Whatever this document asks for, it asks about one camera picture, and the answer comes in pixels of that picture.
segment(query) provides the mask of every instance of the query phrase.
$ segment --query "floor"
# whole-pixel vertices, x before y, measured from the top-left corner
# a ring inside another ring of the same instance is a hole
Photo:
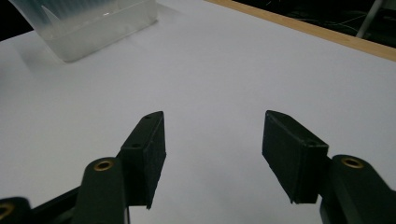
[[[353,36],[358,32],[373,3],[373,0],[360,1],[359,5],[337,5],[335,1],[326,5],[310,0],[234,1]],[[396,10],[381,8],[363,38],[396,48]]]

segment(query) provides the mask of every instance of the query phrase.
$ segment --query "white table surface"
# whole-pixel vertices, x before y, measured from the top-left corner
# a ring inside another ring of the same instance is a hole
[[[396,63],[201,0],[74,63],[34,32],[0,42],[0,198],[36,207],[116,156],[164,111],[167,159],[132,223],[321,223],[290,204],[262,156],[264,113],[291,115],[396,189]]]

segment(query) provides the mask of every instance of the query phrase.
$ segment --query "brass screw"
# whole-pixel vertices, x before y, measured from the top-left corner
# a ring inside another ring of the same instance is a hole
[[[110,169],[114,165],[113,161],[99,161],[98,163],[95,164],[93,169],[95,171],[105,171]]]
[[[0,203],[0,220],[9,216],[14,211],[15,205],[13,203]]]
[[[364,167],[364,165],[361,161],[358,161],[358,160],[356,160],[354,158],[350,158],[350,157],[345,157],[345,158],[341,159],[341,162],[345,166],[349,166],[354,169],[361,169]]]

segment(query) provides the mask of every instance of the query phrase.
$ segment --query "plastic bin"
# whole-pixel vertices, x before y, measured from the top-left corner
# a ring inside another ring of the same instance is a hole
[[[155,0],[9,0],[52,51],[73,62],[157,20]]]

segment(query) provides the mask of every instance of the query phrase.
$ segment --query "translucent plastic container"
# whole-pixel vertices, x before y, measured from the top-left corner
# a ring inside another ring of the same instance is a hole
[[[157,20],[155,0],[9,0],[63,61],[73,62]]]

